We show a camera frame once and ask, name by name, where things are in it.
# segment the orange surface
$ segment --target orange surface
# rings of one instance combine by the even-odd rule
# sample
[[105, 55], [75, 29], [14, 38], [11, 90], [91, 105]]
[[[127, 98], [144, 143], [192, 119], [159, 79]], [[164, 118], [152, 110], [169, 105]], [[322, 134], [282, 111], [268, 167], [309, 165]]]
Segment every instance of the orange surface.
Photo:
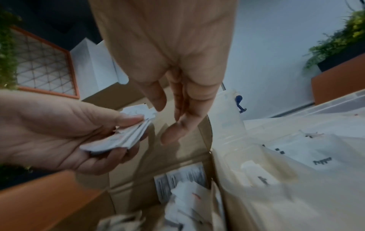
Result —
[[48, 230], [101, 193], [83, 188], [69, 171], [0, 191], [0, 230]]
[[316, 105], [365, 89], [365, 54], [312, 78]]

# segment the person's left hand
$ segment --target person's left hand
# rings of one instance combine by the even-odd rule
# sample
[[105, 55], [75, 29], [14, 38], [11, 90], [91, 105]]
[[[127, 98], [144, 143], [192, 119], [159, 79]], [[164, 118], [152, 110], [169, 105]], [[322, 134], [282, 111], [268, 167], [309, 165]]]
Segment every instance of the person's left hand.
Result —
[[100, 175], [134, 157], [139, 142], [98, 157], [79, 146], [142, 120], [77, 100], [1, 90], [0, 163]]

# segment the geometric lattice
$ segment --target geometric lattice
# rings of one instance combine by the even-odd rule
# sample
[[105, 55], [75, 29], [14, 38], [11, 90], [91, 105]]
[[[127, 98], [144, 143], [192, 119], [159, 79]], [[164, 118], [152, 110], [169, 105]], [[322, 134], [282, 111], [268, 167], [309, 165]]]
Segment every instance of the geometric lattice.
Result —
[[76, 96], [65, 53], [19, 31], [12, 32], [18, 86]]

